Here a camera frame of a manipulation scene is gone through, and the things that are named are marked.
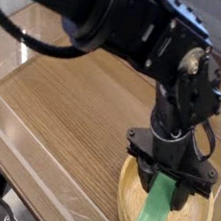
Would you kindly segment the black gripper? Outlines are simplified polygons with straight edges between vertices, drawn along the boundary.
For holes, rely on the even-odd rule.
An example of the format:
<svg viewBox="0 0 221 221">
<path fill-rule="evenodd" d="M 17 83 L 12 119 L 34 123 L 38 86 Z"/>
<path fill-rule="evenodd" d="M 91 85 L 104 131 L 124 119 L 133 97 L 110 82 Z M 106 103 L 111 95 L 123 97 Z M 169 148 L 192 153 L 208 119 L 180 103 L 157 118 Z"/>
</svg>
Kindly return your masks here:
<svg viewBox="0 0 221 221">
<path fill-rule="evenodd" d="M 150 128 L 131 128 L 127 131 L 128 153 L 135 157 L 138 175 L 146 193 L 152 188 L 158 172 L 176 181 L 171 210 L 180 211 L 191 194 L 209 198 L 217 183 L 218 173 L 208 161 L 215 150 L 215 137 L 209 138 L 210 153 L 203 156 L 196 148 L 191 130 L 180 138 L 166 139 Z"/>
</svg>

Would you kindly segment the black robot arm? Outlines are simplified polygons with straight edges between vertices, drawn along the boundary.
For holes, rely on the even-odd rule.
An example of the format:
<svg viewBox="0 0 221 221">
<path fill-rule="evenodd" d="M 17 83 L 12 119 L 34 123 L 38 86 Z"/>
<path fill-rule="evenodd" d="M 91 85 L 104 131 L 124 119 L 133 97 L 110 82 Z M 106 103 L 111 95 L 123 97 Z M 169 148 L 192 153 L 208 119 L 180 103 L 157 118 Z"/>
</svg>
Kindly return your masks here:
<svg viewBox="0 0 221 221">
<path fill-rule="evenodd" d="M 149 128 L 127 132 L 145 191 L 163 173 L 175 180 L 171 209 L 208 197 L 218 174 L 197 147 L 196 126 L 213 141 L 209 119 L 220 112 L 221 71 L 203 21 L 181 0 L 33 0 L 62 18 L 71 43 L 52 46 L 23 32 L 0 9 L 0 26 L 40 54 L 57 59 L 103 48 L 156 83 Z"/>
</svg>

